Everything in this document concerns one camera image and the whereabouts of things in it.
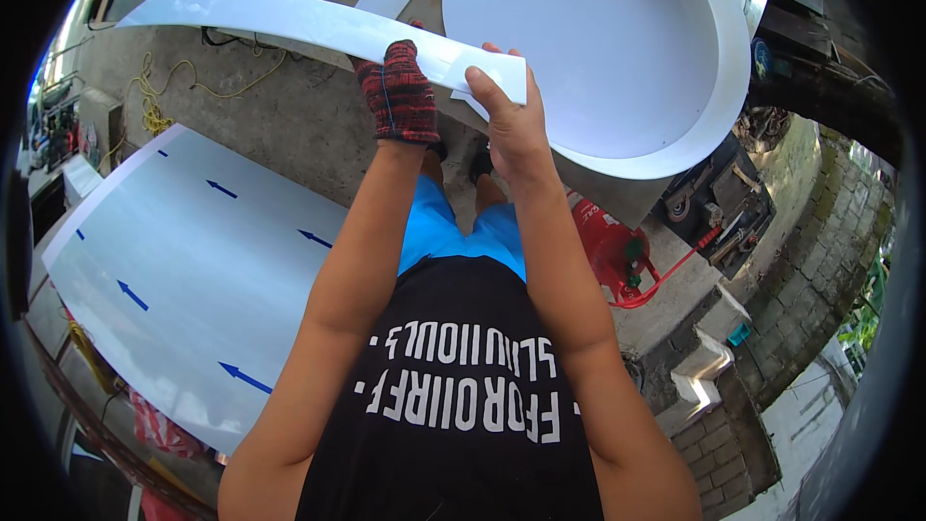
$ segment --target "work glove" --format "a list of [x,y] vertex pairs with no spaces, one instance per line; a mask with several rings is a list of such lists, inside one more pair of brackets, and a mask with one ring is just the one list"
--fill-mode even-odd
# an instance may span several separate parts
[[[414,27],[422,28],[418,21]],[[356,80],[376,117],[376,138],[406,143],[437,143],[437,106],[434,92],[418,63],[411,40],[396,41],[386,50],[382,65],[351,57]]]

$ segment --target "blue shorts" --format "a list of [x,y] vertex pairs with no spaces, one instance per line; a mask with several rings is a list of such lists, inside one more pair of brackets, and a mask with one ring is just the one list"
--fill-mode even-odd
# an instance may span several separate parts
[[514,205],[505,203],[490,206],[476,218],[472,234],[464,237],[457,227],[457,216],[450,203],[447,203],[444,192],[434,180],[418,176],[415,201],[411,204],[409,224],[402,244],[399,275],[425,256],[489,256],[527,282]]

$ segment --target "foot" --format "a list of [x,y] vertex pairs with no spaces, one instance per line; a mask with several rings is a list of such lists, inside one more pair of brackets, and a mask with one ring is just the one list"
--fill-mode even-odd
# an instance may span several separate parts
[[444,160],[447,158],[447,145],[443,141],[438,141],[436,143],[430,143],[427,149],[437,153],[437,156],[441,159],[441,163],[443,163]]
[[489,139],[488,137],[480,137],[476,156],[472,158],[472,163],[469,164],[469,181],[472,182],[472,185],[476,185],[476,182],[479,181],[479,176],[482,174],[491,176],[492,169],[492,156],[489,154]]

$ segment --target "green plant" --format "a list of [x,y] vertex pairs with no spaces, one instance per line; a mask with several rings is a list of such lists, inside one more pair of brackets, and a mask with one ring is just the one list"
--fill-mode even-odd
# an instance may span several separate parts
[[875,331],[885,306],[887,274],[881,258],[874,261],[868,280],[863,284],[853,308],[845,315],[840,327],[839,342],[850,346],[858,342],[867,353],[872,348]]

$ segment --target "yellow rope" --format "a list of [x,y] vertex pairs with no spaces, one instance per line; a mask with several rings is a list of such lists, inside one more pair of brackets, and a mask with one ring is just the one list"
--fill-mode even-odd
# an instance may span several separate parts
[[114,374],[106,374],[112,373],[112,369],[109,368],[109,365],[103,360],[100,353],[96,351],[94,343],[87,337],[86,332],[83,331],[83,327],[74,320],[68,319],[68,331],[70,332],[71,342],[73,342],[77,350],[83,354],[83,357],[87,360],[87,365],[90,365],[90,370],[94,373],[96,382],[99,383],[106,394],[115,393],[116,386],[114,380],[117,376]]
[[[257,51],[258,45],[259,43],[256,41],[251,51],[255,57],[259,57],[261,53],[264,51],[263,48],[261,48],[261,50],[258,52]],[[167,80],[164,81],[164,87],[162,87],[160,90],[156,89],[148,81],[148,77],[151,76],[151,64],[154,59],[154,56],[149,51],[145,53],[145,58],[142,59],[141,75],[134,77],[131,81],[129,81],[129,85],[125,87],[125,97],[123,97],[123,100],[125,101],[129,100],[129,91],[132,88],[133,83],[135,83],[135,81],[138,81],[138,89],[142,91],[142,95],[144,95],[144,98],[142,98],[142,128],[145,131],[150,131],[152,136],[157,137],[158,135],[166,131],[168,127],[174,124],[174,120],[172,117],[164,116],[164,111],[161,110],[161,106],[157,102],[157,97],[158,95],[163,95],[164,91],[167,90],[168,84],[170,83],[170,77],[173,76],[174,71],[176,71],[181,64],[184,64],[184,63],[188,64],[190,65],[190,68],[192,69],[192,85],[189,88],[200,87],[215,98],[232,98],[232,97],[237,97],[238,95],[241,95],[242,93],[247,91],[249,88],[254,87],[260,81],[266,79],[268,76],[272,75],[277,69],[279,69],[280,66],[286,60],[286,52],[285,51],[282,51],[282,52],[283,52],[283,56],[280,57],[280,63],[277,63],[276,66],[274,66],[270,71],[268,71],[264,75],[259,76],[257,79],[255,79],[254,81],[251,81],[246,86],[238,89],[234,93],[229,93],[227,95],[221,95],[219,93],[216,93],[214,90],[207,87],[206,85],[203,85],[202,83],[199,82],[199,79],[196,75],[195,65],[193,65],[187,59],[183,59],[178,64],[173,65],[173,67],[170,69],[170,72],[168,73]],[[109,150],[109,153],[104,155],[103,159],[100,160],[99,166],[96,168],[98,171],[100,167],[103,166],[104,161],[108,157],[110,157],[110,155],[115,153],[116,150],[122,146],[122,143],[125,142],[126,131],[127,129],[123,125],[122,138],[120,139],[119,143],[114,148]]]

